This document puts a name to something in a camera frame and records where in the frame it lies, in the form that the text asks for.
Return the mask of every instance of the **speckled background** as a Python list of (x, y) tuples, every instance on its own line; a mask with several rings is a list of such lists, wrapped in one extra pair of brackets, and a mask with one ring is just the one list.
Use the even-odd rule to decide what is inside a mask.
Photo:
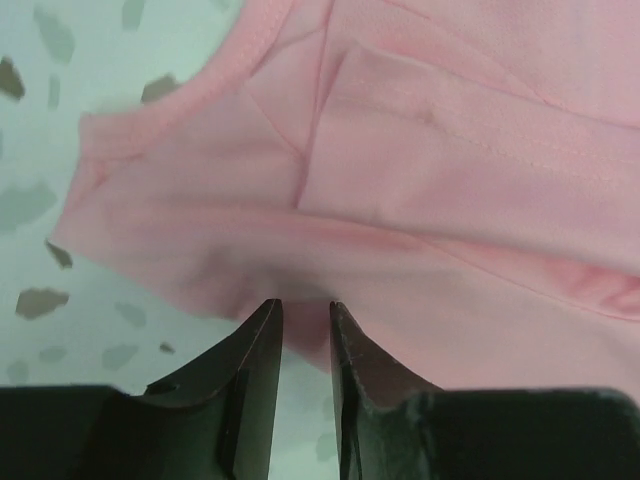
[[(0, 384), (110, 383), (141, 393), (234, 325), (176, 312), (47, 245), (82, 112), (178, 88), (238, 0), (0, 0)], [(338, 478), (330, 378), (285, 353), (270, 478)]]

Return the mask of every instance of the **pink fabric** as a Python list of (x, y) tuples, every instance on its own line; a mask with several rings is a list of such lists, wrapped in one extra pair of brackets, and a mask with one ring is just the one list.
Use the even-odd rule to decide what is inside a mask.
[(201, 73), (88, 116), (52, 240), (187, 312), (327, 301), (448, 388), (640, 400), (640, 3), (247, 0)]

